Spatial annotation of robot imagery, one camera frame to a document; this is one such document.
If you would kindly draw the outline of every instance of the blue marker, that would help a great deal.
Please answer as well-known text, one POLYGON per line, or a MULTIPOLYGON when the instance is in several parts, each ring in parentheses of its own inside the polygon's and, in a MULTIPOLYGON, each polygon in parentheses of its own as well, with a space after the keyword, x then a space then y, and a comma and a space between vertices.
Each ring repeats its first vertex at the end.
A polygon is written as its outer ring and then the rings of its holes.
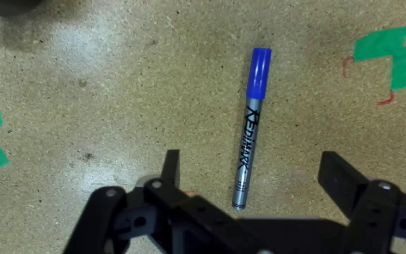
POLYGON ((247 87, 245 125, 241 142, 240 164, 237 169, 233 208, 242 211, 247 205, 248 184, 255 156, 261 105, 265 99, 272 50, 255 49, 249 67, 247 87))

